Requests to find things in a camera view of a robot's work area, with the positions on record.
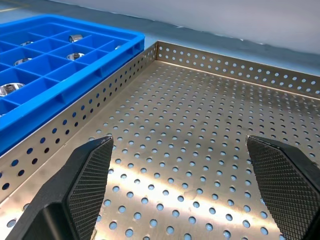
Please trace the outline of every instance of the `perforated metal tray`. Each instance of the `perforated metal tray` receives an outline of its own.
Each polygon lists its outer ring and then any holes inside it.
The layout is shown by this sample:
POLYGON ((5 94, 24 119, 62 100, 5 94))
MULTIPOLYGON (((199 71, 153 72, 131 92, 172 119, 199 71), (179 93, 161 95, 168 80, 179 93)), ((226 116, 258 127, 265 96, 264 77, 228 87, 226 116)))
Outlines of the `perforated metal tray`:
POLYGON ((1 157, 0 238, 74 148, 112 134, 96 240, 282 239, 245 139, 316 160, 319 90, 318 76, 157 42, 1 157))

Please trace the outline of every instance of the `perforated sheet metal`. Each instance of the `perforated sheet metal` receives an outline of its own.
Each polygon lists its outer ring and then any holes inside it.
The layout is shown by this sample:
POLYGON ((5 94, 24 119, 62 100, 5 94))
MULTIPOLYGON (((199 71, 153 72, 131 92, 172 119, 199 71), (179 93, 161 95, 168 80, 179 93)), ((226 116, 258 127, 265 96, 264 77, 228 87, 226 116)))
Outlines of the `perforated sheet metal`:
POLYGON ((283 239, 261 199, 246 134, 296 144, 315 159, 319 102, 162 61, 149 64, 83 128, 67 126, 74 136, 2 202, 1 230, 9 231, 9 220, 22 214, 64 156, 112 134, 96 240, 283 239))

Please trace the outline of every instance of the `blue plastic tray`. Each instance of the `blue plastic tray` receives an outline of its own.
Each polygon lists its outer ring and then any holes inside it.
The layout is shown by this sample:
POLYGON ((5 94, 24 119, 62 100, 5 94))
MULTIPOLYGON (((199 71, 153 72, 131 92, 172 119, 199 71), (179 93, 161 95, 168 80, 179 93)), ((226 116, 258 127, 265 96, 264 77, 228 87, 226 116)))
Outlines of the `blue plastic tray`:
POLYGON ((0 86, 25 86, 0 97, 0 154, 142 52, 144 39, 141 33, 56 15, 1 24, 0 86), (69 42, 74 34, 83 39, 69 42), (26 41, 33 43, 21 46, 26 41), (72 53, 85 55, 72 61, 66 58, 72 53), (32 59, 14 66, 23 58, 32 59))

